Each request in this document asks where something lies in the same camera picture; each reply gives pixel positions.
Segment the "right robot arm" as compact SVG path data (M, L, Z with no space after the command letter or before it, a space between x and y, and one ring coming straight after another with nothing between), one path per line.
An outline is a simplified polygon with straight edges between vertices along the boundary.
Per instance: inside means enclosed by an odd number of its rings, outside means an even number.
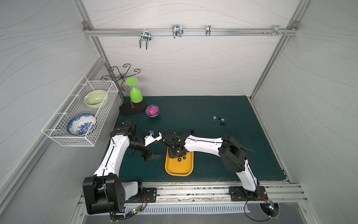
M225 167L237 174L246 191L258 194L260 184L250 168L246 149L232 136L202 138L193 135L167 135L162 142L167 146L171 159L184 157L189 152L220 157Z

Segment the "yellow plastic storage box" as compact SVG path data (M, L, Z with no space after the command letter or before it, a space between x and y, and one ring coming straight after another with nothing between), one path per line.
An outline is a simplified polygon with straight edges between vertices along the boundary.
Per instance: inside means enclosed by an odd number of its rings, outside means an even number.
M194 152L186 154L186 159L183 157L181 162L178 162L178 158L169 158L168 150L166 154L165 170L169 175L172 176L189 176L194 169Z

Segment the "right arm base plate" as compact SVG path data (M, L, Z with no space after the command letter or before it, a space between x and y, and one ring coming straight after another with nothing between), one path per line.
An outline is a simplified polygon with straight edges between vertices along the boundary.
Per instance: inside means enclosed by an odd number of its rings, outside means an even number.
M242 186L232 186L229 187L228 193L233 202L269 200L266 189L263 186L259 186L255 192L245 190Z

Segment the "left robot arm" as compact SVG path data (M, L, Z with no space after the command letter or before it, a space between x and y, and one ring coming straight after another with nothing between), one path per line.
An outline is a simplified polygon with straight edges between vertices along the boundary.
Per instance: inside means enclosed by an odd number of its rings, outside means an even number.
M111 142L99 168L94 175L83 181L84 200L89 215L114 215L123 210L125 202L130 198L144 199L141 181L121 182L120 167L128 148L140 151L144 161L159 158L159 154L148 151L148 146L161 139L162 134L158 131L149 131L140 139L135 136L133 127L123 127L111 132Z

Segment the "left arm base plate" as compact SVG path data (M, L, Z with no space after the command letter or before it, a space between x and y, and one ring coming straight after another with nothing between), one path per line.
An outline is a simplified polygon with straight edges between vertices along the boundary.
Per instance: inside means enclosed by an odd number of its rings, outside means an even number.
M126 200L126 203L155 203L157 201L157 188L147 188L139 190L135 196L130 197Z

